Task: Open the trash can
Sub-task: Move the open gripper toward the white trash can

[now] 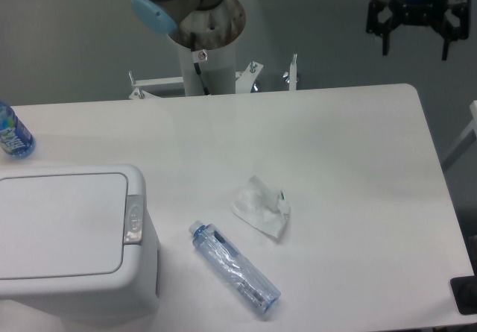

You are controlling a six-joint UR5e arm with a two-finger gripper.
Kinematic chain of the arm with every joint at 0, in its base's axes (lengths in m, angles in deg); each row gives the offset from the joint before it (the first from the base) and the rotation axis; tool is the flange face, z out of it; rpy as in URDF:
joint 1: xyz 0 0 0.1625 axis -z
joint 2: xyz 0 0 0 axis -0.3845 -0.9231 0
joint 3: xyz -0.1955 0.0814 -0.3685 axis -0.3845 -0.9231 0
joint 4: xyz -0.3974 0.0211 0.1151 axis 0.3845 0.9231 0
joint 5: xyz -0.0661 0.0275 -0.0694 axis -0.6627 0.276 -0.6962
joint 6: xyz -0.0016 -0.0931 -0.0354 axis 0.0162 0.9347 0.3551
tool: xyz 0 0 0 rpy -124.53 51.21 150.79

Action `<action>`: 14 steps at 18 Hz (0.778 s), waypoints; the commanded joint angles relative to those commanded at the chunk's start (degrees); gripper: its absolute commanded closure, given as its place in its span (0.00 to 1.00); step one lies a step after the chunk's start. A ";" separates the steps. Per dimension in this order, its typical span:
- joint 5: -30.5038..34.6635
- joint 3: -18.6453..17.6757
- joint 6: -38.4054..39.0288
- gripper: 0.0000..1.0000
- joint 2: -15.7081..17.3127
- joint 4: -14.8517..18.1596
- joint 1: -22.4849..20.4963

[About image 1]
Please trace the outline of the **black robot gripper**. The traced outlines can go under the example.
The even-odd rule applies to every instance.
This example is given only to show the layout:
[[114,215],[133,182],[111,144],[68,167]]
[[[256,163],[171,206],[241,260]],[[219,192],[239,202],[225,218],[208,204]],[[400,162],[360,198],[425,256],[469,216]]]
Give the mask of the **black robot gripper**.
[[[391,16],[384,22],[379,14],[389,8]],[[454,26],[446,12],[459,21]],[[391,32],[400,25],[431,26],[443,38],[441,60],[447,60],[452,42],[467,40],[470,35],[471,0],[370,0],[365,31],[382,39],[382,55],[387,56]]]

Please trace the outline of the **silver robot arm base joint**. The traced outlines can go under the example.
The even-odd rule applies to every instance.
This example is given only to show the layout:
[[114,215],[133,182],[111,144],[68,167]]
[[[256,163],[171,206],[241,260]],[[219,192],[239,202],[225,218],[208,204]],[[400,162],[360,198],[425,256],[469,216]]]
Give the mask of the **silver robot arm base joint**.
[[192,51],[233,43],[246,23],[238,0],[131,0],[131,6],[150,30]]

